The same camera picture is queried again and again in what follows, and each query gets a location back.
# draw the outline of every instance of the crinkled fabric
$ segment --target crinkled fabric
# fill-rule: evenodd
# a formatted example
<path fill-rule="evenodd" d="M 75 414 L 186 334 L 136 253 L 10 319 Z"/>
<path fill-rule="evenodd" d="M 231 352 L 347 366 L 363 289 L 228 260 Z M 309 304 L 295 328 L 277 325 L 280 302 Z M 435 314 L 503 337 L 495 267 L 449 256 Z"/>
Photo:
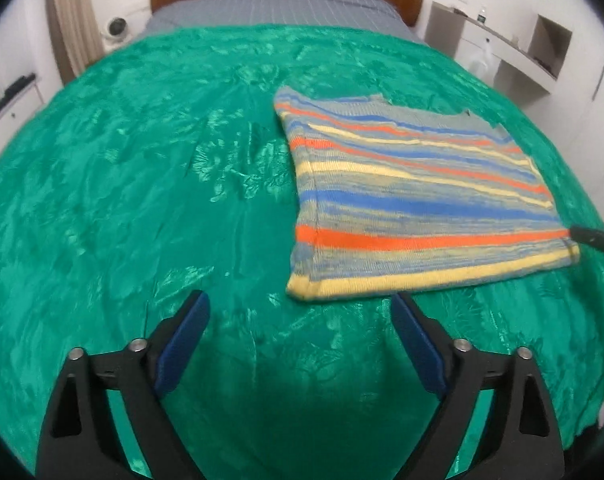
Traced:
<path fill-rule="evenodd" d="M 189 291 L 211 321 L 163 405 L 209 479 L 391 479 L 437 400 L 419 384 L 388 298 L 285 294 L 297 195 L 272 107 L 382 93 L 501 123 L 565 225 L 602 221 L 553 145 L 507 99 L 426 46 L 326 27 L 180 30 L 118 51 L 67 86 L 0 158 L 0 434 L 34 466 L 70 348 L 123 348 Z M 532 348 L 567 446 L 604 397 L 604 256 L 490 285 L 416 294 L 480 349 Z M 468 466 L 483 393 L 451 473 Z M 145 471 L 121 399 L 128 458 Z"/>

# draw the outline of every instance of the orange stripe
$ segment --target orange stripe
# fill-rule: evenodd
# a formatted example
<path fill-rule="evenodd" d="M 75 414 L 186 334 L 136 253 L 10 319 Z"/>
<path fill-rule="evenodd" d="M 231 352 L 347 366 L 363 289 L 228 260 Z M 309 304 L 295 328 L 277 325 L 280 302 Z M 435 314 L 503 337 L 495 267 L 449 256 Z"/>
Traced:
<path fill-rule="evenodd" d="M 448 235 L 435 237 L 391 238 L 375 235 L 363 235 L 334 231 L 332 229 L 314 229 L 308 225 L 295 228 L 298 242 L 333 249 L 354 251 L 421 251 L 456 247 L 479 247 L 494 245 L 513 245 L 523 242 L 543 242 L 556 238 L 567 238 L 569 231 L 534 231 L 513 234 L 493 235 Z"/>
<path fill-rule="evenodd" d="M 395 128 L 391 128 L 390 126 L 370 126 L 370 125 L 366 125 L 366 124 L 341 123 L 328 116 L 325 116 L 322 114 L 317 114 L 315 112 L 308 112 L 306 110 L 300 110 L 298 108 L 293 108 L 292 106 L 284 104 L 284 103 L 280 103 L 275 106 L 275 110 L 280 110 L 280 109 L 288 110 L 289 112 L 293 112 L 293 113 L 299 114 L 299 115 L 314 117 L 316 119 L 320 119 L 322 121 L 327 121 L 329 123 L 336 124 L 337 126 L 341 126 L 342 128 L 347 128 L 347 129 L 351 129 L 351 130 L 369 130 L 369 131 L 376 131 L 376 132 L 386 132 L 386 133 L 393 134 L 393 135 L 400 136 L 400 137 L 424 137 L 426 139 L 431 139 L 431 140 L 443 140 L 441 137 L 427 136 L 427 135 L 420 134 L 420 133 L 414 132 L 414 131 L 405 132 L 403 130 L 397 130 Z M 464 139 L 448 139 L 447 138 L 446 141 L 453 142 L 455 144 L 471 144 L 473 146 L 493 146 L 495 148 L 498 148 L 502 152 L 522 153 L 522 150 L 517 146 L 504 149 L 499 144 L 493 142 L 492 140 L 464 140 Z"/>
<path fill-rule="evenodd" d="M 355 148 L 348 148 L 346 146 L 341 146 L 340 144 L 337 144 L 336 142 L 332 142 L 331 140 L 327 139 L 304 139 L 303 137 L 294 137 L 289 142 L 289 145 L 291 147 L 291 150 L 294 150 L 300 146 L 307 146 L 311 149 L 316 150 L 335 149 L 341 151 L 342 153 L 350 153 L 351 155 L 367 156 L 368 158 L 375 158 L 377 160 L 388 160 L 397 164 L 402 164 L 403 166 L 408 166 L 410 168 L 418 168 L 420 170 L 434 171 L 435 173 L 445 173 L 454 176 L 478 178 L 480 180 L 490 180 L 491 182 L 498 182 L 499 184 L 504 184 L 506 186 L 523 189 L 533 193 L 540 193 L 549 198 L 552 198 L 551 193 L 544 186 L 530 186 L 517 180 L 504 178 L 502 176 L 489 173 L 476 173 L 475 171 L 453 170 L 451 168 L 439 168 L 437 166 L 428 166 L 419 162 L 409 162 L 408 160 L 402 160 L 399 157 L 391 155 L 380 155 L 379 153 L 365 152 L 362 150 L 357 150 Z"/>

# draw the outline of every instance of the curtain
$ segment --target curtain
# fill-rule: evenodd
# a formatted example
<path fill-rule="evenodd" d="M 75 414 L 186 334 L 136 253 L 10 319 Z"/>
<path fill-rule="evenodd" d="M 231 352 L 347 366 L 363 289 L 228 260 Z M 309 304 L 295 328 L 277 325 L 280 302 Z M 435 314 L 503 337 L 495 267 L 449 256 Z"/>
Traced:
<path fill-rule="evenodd" d="M 51 41 L 67 84 L 104 56 L 99 27 L 90 0 L 46 0 Z"/>

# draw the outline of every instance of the yellow stripe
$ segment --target yellow stripe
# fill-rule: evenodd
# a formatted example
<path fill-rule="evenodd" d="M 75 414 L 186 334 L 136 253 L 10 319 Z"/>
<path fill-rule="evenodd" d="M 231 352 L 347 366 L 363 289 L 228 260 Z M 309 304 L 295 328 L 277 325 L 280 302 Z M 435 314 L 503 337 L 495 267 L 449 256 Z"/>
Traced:
<path fill-rule="evenodd" d="M 526 256 L 525 258 L 499 264 L 461 267 L 460 269 L 428 270 L 415 274 L 394 274 L 366 278 L 332 278 L 319 282 L 312 282 L 308 276 L 293 273 L 288 280 L 287 291 L 302 300 L 318 300 L 337 296 L 380 294 L 396 290 L 425 290 L 547 266 L 567 257 L 573 260 L 579 254 L 580 250 L 576 245 L 551 253 Z"/>
<path fill-rule="evenodd" d="M 516 166 L 530 167 L 528 158 L 512 158 L 511 156 L 505 155 L 504 153 L 494 152 L 493 150 L 483 150 L 477 146 L 461 146 L 460 144 L 451 144 L 450 142 L 439 142 L 437 140 L 423 140 L 423 139 L 412 139 L 412 140 L 400 140 L 400 139 L 375 139 L 372 137 L 362 137 L 358 134 L 348 132 L 346 130 L 340 130 L 339 128 L 333 128 L 332 126 L 324 126 L 323 124 L 311 124 L 308 125 L 314 130 L 324 132 L 325 134 L 336 134 L 348 139 L 360 140 L 362 142 L 373 142 L 375 144 L 403 144 L 405 146 L 412 146 L 415 144 L 421 144 L 423 146 L 436 146 L 439 148 L 453 148 L 454 150 L 461 150 L 462 152 L 476 152 L 482 153 L 483 155 L 494 156 L 506 160 Z"/>
<path fill-rule="evenodd" d="M 295 166 L 295 174 L 301 176 L 304 173 L 325 173 L 332 171 L 346 171 L 348 173 L 366 173 L 370 175 L 390 176 L 396 178 L 404 178 L 406 180 L 415 180 L 416 182 L 428 182 L 429 184 L 444 184 L 445 186 L 464 187 L 466 189 L 475 189 L 482 193 L 488 193 L 497 196 L 510 196 L 518 198 L 522 202 L 527 202 L 533 205 L 539 205 L 544 208 L 552 208 L 553 203 L 548 200 L 537 200 L 528 196 L 520 195 L 516 191 L 509 189 L 498 189 L 495 187 L 483 186 L 482 184 L 473 184 L 471 182 L 463 182 L 461 180 L 453 180 L 450 178 L 439 178 L 435 176 L 416 176 L 407 171 L 394 170 L 386 166 L 371 166 L 369 164 L 356 164 L 354 162 L 304 162 Z"/>

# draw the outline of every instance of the beige curtain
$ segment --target beige curtain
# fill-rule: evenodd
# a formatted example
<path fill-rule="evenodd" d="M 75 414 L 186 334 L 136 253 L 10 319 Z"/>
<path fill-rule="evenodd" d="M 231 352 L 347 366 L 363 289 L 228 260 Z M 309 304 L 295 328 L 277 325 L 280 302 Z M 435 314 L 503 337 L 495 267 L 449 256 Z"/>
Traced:
<path fill-rule="evenodd" d="M 51 32 L 56 30 L 58 37 L 51 34 L 51 39 L 53 43 L 58 43 L 57 46 L 53 45 L 53 49 L 58 57 L 60 72 L 67 66 L 72 75 L 77 77 L 86 67 L 104 56 L 104 46 L 92 4 L 90 0 L 49 0 L 49 3 L 53 7 L 49 12 L 49 21 L 51 18 L 57 21 L 57 26 L 51 27 Z"/>

